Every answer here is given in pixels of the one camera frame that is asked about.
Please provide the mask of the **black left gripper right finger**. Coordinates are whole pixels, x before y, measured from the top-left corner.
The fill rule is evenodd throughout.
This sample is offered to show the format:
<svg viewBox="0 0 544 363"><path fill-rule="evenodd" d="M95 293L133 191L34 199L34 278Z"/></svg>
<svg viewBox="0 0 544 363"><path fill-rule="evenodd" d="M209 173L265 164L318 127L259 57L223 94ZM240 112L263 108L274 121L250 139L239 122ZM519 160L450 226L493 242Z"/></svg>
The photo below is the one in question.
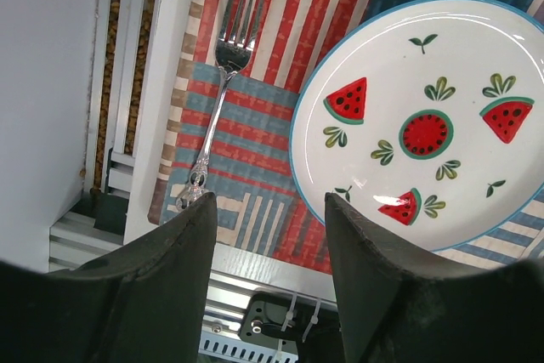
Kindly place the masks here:
<svg viewBox="0 0 544 363"><path fill-rule="evenodd" d="M325 197L348 362L540 362L543 262L479 269L442 258Z"/></svg>

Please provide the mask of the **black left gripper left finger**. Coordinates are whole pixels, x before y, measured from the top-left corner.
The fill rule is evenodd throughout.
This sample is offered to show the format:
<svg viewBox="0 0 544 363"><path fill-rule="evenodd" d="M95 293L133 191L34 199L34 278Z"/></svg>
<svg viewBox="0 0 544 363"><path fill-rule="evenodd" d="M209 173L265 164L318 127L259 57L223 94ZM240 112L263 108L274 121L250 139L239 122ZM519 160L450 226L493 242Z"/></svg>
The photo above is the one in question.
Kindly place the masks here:
<svg viewBox="0 0 544 363"><path fill-rule="evenodd" d="M207 193L77 269L2 263L2 361L196 361L216 234Z"/></svg>

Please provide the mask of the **striped patchwork placemat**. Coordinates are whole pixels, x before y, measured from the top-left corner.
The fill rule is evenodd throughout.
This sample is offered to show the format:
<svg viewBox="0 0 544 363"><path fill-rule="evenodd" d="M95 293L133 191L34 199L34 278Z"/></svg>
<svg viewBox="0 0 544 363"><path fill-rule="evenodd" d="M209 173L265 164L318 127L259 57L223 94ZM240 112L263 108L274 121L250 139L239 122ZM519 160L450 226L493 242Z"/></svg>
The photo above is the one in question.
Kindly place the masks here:
<svg viewBox="0 0 544 363"><path fill-rule="evenodd" d="M170 117L148 213L177 211L218 95L214 47L226 0L191 0ZM207 187L218 198L219 242L320 272L326 234L296 192L289 130L298 94L326 53L361 22L414 0L264 0L255 54L230 84L212 144ZM543 0L497 0L541 20Z"/></svg>

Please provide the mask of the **white watermelon pattern plate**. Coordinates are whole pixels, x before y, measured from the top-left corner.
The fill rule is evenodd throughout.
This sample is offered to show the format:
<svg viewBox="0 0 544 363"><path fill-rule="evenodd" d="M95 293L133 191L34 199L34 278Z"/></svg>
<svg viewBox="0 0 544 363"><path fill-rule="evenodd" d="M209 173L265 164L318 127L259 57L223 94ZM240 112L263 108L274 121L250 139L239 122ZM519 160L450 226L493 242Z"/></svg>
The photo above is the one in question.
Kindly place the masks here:
<svg viewBox="0 0 544 363"><path fill-rule="evenodd" d="M319 220L335 193L428 250L488 234L543 190L542 24L493 0L377 15L309 77L289 155Z"/></svg>

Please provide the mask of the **silver ornate fork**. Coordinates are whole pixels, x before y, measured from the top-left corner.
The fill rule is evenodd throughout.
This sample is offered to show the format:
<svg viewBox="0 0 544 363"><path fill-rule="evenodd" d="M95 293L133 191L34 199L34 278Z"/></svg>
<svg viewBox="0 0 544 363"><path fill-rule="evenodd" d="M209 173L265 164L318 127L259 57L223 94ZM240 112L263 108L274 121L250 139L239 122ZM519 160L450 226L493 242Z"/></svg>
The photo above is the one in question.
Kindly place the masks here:
<svg viewBox="0 0 544 363"><path fill-rule="evenodd" d="M175 207L179 211L185 210L205 193L213 138L228 86L249 65L263 8L264 0L228 0L226 4L214 50L220 78L218 96L188 182L176 198Z"/></svg>

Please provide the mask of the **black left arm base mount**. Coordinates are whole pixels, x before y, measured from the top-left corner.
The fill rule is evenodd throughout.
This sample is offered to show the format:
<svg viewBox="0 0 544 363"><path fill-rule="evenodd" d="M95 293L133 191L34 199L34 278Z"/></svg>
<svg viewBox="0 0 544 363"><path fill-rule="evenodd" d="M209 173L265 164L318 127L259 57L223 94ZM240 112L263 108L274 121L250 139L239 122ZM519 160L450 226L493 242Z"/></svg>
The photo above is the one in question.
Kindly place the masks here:
<svg viewBox="0 0 544 363"><path fill-rule="evenodd" d="M321 299L257 292L246 307L238 336L254 343L301 343L317 332L339 329L337 312Z"/></svg>

